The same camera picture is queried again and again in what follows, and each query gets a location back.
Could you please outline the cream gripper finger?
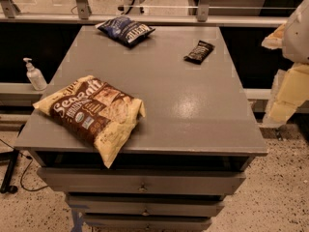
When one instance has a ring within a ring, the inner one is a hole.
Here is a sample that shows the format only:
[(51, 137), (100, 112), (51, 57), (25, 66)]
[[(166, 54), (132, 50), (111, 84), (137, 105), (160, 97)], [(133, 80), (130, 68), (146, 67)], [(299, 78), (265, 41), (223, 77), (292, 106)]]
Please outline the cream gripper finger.
[(283, 126), (309, 100), (309, 65), (294, 63), (275, 75), (267, 102), (264, 126)]
[(285, 24), (280, 25), (262, 41), (262, 46), (268, 49), (280, 49), (283, 46)]

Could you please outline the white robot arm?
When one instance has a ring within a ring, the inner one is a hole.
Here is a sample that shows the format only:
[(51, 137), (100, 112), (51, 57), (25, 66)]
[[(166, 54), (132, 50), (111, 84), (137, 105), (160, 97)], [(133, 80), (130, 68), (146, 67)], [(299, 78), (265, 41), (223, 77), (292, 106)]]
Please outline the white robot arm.
[(280, 25), (262, 41), (268, 49), (281, 49), (293, 65), (275, 75), (263, 118), (265, 128), (279, 128), (309, 100), (309, 0), (303, 0)]

